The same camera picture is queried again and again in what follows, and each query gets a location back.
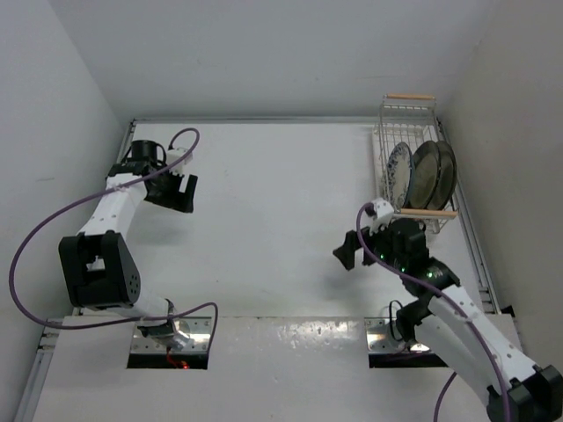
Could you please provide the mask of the blue floral plate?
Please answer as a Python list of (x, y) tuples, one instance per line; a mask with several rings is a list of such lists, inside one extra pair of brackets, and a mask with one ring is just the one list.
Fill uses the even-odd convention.
[(410, 198), (414, 174), (413, 153), (407, 143), (399, 142), (393, 148), (386, 170), (389, 202), (401, 209)]

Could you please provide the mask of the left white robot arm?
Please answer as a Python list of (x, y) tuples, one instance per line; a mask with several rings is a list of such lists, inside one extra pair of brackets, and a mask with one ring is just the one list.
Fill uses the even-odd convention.
[(174, 316), (172, 301), (142, 284), (126, 240), (135, 212), (144, 201), (190, 214), (198, 178), (185, 175), (191, 149), (164, 148), (149, 140), (134, 141), (126, 157), (114, 164), (89, 221), (58, 246), (71, 304), (92, 311), (134, 318), (145, 338), (172, 350), (190, 341), (189, 327)]

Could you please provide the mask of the metallic rim cream plate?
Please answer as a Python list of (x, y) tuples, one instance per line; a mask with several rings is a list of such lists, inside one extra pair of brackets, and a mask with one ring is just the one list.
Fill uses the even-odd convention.
[(443, 210), (457, 185), (457, 160), (453, 149), (445, 141), (439, 141), (437, 146), (440, 150), (440, 176), (428, 204), (430, 210)]

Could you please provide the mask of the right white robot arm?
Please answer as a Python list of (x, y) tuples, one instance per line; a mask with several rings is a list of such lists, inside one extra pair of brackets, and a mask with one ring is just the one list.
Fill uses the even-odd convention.
[(333, 256), (352, 270), (357, 251), (364, 265), (379, 264), (398, 275), (415, 298), (391, 324), (400, 342), (428, 347), (472, 388), (490, 420), (561, 418), (561, 373), (540, 367), (481, 312), (459, 278), (431, 257), (419, 223), (397, 220), (378, 232), (350, 230)]

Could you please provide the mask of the dark rim patterned plate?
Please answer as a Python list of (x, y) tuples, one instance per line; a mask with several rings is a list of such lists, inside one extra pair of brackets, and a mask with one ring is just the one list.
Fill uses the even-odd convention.
[(440, 175), (441, 155), (437, 142), (425, 141), (415, 151), (413, 188), (410, 208), (426, 208), (431, 201)]

